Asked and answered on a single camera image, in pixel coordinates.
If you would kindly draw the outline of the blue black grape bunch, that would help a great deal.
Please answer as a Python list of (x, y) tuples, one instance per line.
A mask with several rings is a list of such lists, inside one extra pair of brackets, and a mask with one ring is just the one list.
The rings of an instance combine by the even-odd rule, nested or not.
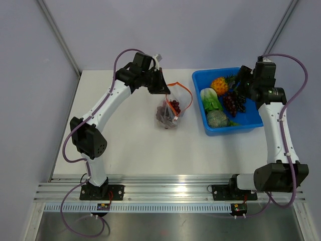
[(236, 96), (236, 107), (239, 112), (241, 112), (241, 113), (246, 112), (245, 103), (246, 103), (245, 97), (243, 97), (241, 95)]

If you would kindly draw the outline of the clear zip bag orange zipper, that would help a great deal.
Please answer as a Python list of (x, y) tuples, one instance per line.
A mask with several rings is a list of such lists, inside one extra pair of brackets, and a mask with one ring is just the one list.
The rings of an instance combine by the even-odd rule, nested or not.
[(158, 104), (155, 113), (155, 123), (164, 129), (176, 129), (186, 110), (193, 102), (191, 91), (179, 82), (168, 84), (171, 91)]

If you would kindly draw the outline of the dark purple grape bunch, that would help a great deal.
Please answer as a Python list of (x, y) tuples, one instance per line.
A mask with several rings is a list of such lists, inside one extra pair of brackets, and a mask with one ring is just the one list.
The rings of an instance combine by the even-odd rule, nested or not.
[(178, 122), (175, 119), (175, 114), (165, 100), (161, 101), (156, 108), (156, 122), (164, 129), (175, 129), (178, 127)]

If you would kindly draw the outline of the red grape bunch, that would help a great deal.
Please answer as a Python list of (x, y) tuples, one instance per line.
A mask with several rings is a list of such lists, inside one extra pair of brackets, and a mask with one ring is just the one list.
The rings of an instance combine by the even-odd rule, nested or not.
[(176, 100), (170, 101), (170, 106), (173, 108), (176, 114), (179, 114), (181, 112), (179, 105), (179, 102)]

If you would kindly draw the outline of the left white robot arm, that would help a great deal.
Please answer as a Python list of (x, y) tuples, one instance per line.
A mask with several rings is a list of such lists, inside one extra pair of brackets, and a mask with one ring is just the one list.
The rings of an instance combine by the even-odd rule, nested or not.
[(87, 169), (87, 180), (81, 184), (80, 200), (122, 200), (124, 187), (109, 185), (104, 170), (103, 153), (107, 140), (102, 132), (117, 108), (140, 87), (150, 94), (170, 94), (159, 54), (147, 55), (136, 50), (134, 59), (123, 68), (114, 70), (111, 86), (94, 107), (82, 118), (70, 121), (72, 143), (81, 154)]

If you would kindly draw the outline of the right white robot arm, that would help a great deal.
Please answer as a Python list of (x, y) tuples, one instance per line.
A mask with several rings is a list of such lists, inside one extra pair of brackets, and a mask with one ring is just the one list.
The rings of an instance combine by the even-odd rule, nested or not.
[(253, 174), (235, 175), (228, 194), (239, 199), (246, 190), (295, 194), (309, 174), (306, 164), (299, 161), (287, 124), (289, 101), (281, 87), (275, 87), (276, 65), (257, 61), (255, 68), (241, 66), (236, 77), (236, 91), (255, 102), (262, 119), (267, 144), (267, 163)]

